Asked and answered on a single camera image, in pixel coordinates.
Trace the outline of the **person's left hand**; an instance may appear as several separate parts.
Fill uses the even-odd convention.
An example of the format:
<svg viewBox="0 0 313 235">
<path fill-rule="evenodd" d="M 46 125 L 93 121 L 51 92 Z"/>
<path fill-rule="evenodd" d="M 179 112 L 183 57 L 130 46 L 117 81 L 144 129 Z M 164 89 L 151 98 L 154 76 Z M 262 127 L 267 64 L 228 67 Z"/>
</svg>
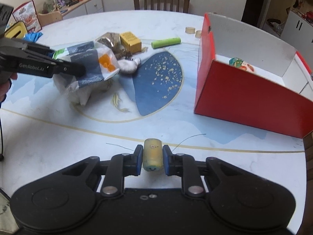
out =
<svg viewBox="0 0 313 235">
<path fill-rule="evenodd" d="M 0 106 L 5 101 L 7 93 L 12 86 L 12 81 L 17 80 L 17 74 L 13 73 L 10 78 L 0 86 Z"/>
</svg>

